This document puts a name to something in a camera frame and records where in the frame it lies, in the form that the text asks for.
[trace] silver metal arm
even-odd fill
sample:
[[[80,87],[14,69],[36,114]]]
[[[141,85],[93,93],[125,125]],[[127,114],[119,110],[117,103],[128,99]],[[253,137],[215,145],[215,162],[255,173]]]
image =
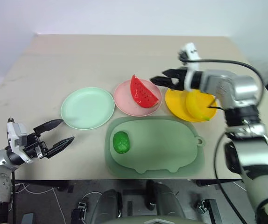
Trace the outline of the silver metal arm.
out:
[[[200,90],[215,95],[226,113],[243,109],[252,113],[250,108],[255,107],[257,87],[251,77],[221,70],[205,71]],[[241,175],[257,216],[262,212],[268,216],[268,135],[258,114],[257,119],[250,120],[247,113],[240,115],[235,121],[240,121],[239,125],[226,128],[232,140],[225,146],[227,165]]]
[[[195,64],[199,59],[194,44],[186,44],[179,52],[184,67],[166,70],[162,73],[167,77],[151,81],[175,90],[199,89],[217,97],[231,140],[225,145],[227,167],[241,175],[257,222],[268,223],[268,135],[256,107],[258,87],[249,76],[226,70],[198,71]]]
[[[46,122],[36,128],[34,133],[27,135],[23,124],[13,119],[7,122],[8,146],[0,150],[0,224],[7,223],[8,203],[11,199],[11,173],[23,163],[31,163],[34,158],[50,158],[64,150],[74,137],[56,143],[51,149],[40,141],[41,133],[49,131],[62,123],[62,119]]]

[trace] pink plate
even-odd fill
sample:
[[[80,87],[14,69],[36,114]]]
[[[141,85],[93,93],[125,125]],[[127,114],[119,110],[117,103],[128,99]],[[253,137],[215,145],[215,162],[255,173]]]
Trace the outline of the pink plate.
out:
[[[123,111],[124,113],[135,116],[135,117],[144,117],[152,114],[160,107],[162,103],[162,94],[159,88],[152,84],[150,81],[140,79],[142,83],[159,99],[159,102],[150,108],[143,108],[139,106],[132,98],[130,91],[131,80],[127,80],[121,83],[114,92],[114,101],[116,106]]]

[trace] red fruit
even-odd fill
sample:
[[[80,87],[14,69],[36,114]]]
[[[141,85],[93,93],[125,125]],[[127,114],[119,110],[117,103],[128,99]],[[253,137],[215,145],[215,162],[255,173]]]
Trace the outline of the red fruit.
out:
[[[130,90],[134,101],[141,107],[150,108],[159,102],[159,99],[136,77],[136,75],[132,76]]]

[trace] yellow plate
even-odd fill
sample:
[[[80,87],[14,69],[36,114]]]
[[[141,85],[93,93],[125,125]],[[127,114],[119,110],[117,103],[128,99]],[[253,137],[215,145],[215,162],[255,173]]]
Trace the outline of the yellow plate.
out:
[[[165,102],[170,111],[176,115],[178,118],[189,121],[189,122],[205,122],[205,119],[197,119],[190,115],[186,108],[186,97],[187,91],[177,91],[168,89],[165,93]],[[214,100],[214,96],[208,100],[207,104],[209,105]],[[215,116],[217,110],[211,109],[212,112],[207,114],[209,118]]]

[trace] black wire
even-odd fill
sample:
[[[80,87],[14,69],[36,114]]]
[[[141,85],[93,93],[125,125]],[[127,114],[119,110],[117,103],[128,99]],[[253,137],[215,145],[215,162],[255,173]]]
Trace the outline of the black wire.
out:
[[[246,64],[246,63],[243,63],[243,62],[238,62],[238,61],[232,61],[232,60],[221,60],[221,59],[199,59],[199,60],[189,60],[189,59],[186,59],[186,58],[182,58],[180,57],[180,61],[181,62],[185,62],[185,63],[193,63],[193,62],[213,62],[213,63],[229,63],[229,64],[237,64],[237,65],[240,65],[240,66],[243,66],[245,68],[248,68],[250,70],[252,70],[257,76],[258,78],[260,79],[260,82],[261,82],[261,94],[258,98],[258,101],[256,103],[256,106],[259,106],[260,103],[261,103],[261,100],[264,96],[264,92],[265,92],[265,88],[264,88],[264,80],[260,74],[260,72],[252,67],[251,65],[249,64]]]
[[[214,100],[210,103],[210,105],[208,105],[208,107],[207,108],[212,108],[212,109],[219,109],[219,110],[223,110],[224,111],[224,109],[223,108],[221,108],[221,107],[219,107],[219,106],[212,106],[213,105],[213,103],[215,103],[215,101],[217,100],[217,98],[215,97],[214,98]]]
[[[15,188],[14,171],[12,172],[12,186],[13,186],[13,224],[16,224],[16,188]]]
[[[215,178],[217,181],[218,186],[220,187],[220,190],[222,192],[222,194],[224,195],[224,197],[226,198],[227,202],[229,203],[229,205],[231,206],[231,208],[233,209],[233,211],[236,213],[236,215],[238,216],[238,218],[240,219],[240,221],[243,224],[247,224],[247,222],[244,220],[244,218],[242,217],[242,215],[239,213],[239,211],[236,209],[236,207],[234,206],[234,204],[232,203],[232,201],[229,199],[227,193],[224,191],[223,187],[221,186],[221,182],[218,178],[217,175],[217,171],[216,171],[216,157],[217,157],[217,151],[220,145],[220,142],[222,140],[222,138],[224,137],[225,133],[222,133],[222,135],[219,137],[217,144],[215,146],[215,151],[214,151],[214,174],[215,174]]]
[[[219,107],[219,106],[209,106],[208,108],[219,109],[219,110],[223,110],[224,111],[224,109],[222,107]]]

